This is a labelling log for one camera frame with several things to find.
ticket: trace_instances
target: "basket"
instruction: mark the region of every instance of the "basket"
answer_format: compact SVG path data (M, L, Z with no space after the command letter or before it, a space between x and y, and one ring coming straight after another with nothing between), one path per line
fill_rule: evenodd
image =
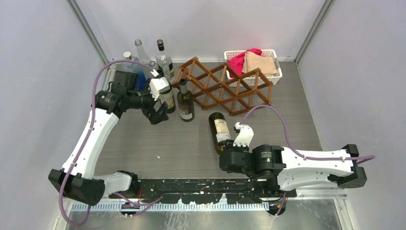
M224 59L225 60L230 60L233 57L244 53L246 50L232 50L232 51L226 51L224 52ZM276 57L276 53L275 50L273 49L262 49L262 56L265 57L273 57L273 60L275 61L275 66L276 69L278 70L278 72L276 74L274 74L272 77L268 77L268 80L271 81L273 83L273 85L276 85L276 83L279 81L279 79L282 77L282 70L281 70L281 66L279 65L279 61L278 58ZM227 71L227 78L230 80L232 79L230 77L230 73ZM252 77L248 77L248 78L244 78L244 81L249 85L249 86L254 86L255 85L255 76L252 75ZM259 79L258 80L258 85L263 84L264 81ZM230 87L236 87L237 86L237 82L236 83L232 83L229 85Z

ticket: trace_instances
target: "beige towel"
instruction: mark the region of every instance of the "beige towel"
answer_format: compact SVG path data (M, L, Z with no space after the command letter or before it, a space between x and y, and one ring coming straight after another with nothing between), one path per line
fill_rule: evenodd
M275 66L275 61L273 57L263 57L256 55L250 51L245 53L244 65L242 67L242 72L246 73L256 68L260 68L261 72L266 77L271 77L273 74L278 73Z

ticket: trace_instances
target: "red towel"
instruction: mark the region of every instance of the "red towel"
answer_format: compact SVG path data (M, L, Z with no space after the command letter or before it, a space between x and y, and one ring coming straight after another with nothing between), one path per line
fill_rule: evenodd
M252 53L255 53L256 55L261 55L262 54L262 50L260 49L248 49L247 51L251 51ZM230 65L230 67L239 75L242 75L242 67L244 65L244 57L245 57L245 52L241 53L235 57L233 57L230 60L227 60L228 64Z

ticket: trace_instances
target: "cloth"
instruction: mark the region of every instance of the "cloth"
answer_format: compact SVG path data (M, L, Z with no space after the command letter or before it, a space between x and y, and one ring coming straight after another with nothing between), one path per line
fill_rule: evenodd
M273 74L278 73L273 57L259 56L253 52L247 51L245 53L245 61L243 64L242 72L246 73L256 68L260 68L261 72L266 77L271 77Z
M247 50L249 52L252 52L254 54L257 55L261 55L262 54L262 50L260 49L249 49ZM242 75L242 67L244 65L244 58L245 58L245 53L247 52L245 51L244 53L241 53L235 57L233 57L230 60L227 60L229 66L238 74L238 75Z

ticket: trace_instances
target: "white bottle cap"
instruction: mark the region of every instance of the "white bottle cap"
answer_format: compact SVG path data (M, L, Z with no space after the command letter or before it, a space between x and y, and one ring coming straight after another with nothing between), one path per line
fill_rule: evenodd
M130 60L131 59L131 52L127 51L123 53L123 56L125 59Z

